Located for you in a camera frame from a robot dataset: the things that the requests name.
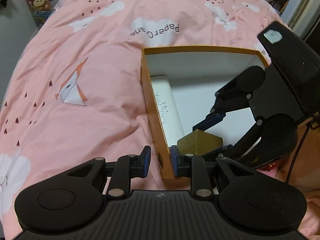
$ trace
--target white sticker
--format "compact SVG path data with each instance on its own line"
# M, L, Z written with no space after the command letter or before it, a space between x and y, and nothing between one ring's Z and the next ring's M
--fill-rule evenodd
M279 41L281 41L282 39L282 35L280 32L278 31L274 31L274 30L268 30L266 33L263 34L268 41L270 41L272 44L275 44Z

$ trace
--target black cable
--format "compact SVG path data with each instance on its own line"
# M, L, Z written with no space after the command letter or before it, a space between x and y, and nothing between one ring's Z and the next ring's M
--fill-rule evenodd
M312 122L307 123L307 128L306 128L306 130L305 130L305 132L304 132L304 134L303 134L303 136L302 136L302 138L301 138L301 140L300 140L300 143L299 143L299 145L298 145L298 147L297 147L297 150L296 150L296 152L295 152L295 154L294 154L294 156L293 156L293 159L292 159L292 161L291 161L290 168L289 168L289 171L288 171L287 179L285 180L286 184L289 183L289 180L290 180L290 176L291 176L291 172L292 172L294 163L295 163L295 161L296 161L296 159L297 159L297 157L298 157L298 153L299 153L299 151L300 151L300 149L301 149L301 147L302 147L302 144L303 144L303 142L304 142L304 140L305 140L305 138L306 138L306 136L307 136L307 134L308 134L308 131L310 130L311 125L312 125Z

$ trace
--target silver screw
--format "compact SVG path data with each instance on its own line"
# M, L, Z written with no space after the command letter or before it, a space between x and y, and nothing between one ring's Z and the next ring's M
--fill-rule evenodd
M108 194L112 197L120 197L124 194L124 191L120 188L113 188L109 190Z
M202 188L202 189L198 189L196 191L196 194L199 196L199 197L209 197L211 196L212 192L206 188Z

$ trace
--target pink bedspread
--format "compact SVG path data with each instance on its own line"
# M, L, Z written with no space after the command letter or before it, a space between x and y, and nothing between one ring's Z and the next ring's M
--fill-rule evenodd
M60 0L21 56L0 113L6 240L21 231L13 203L25 187L97 156L115 161L152 146L140 85L143 47L263 51L256 35L274 20L264 0ZM132 182L179 186L162 181L155 155L148 178Z

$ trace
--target open box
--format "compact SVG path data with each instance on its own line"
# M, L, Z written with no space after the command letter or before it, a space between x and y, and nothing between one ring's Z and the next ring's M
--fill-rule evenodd
M168 77L184 135L187 135L210 112L215 92L253 65L268 66L260 51L219 46L142 50L141 84L162 178L174 179L174 175L150 77ZM235 144L254 122L251 110L242 109L227 113L223 122L206 132L222 137L224 145Z

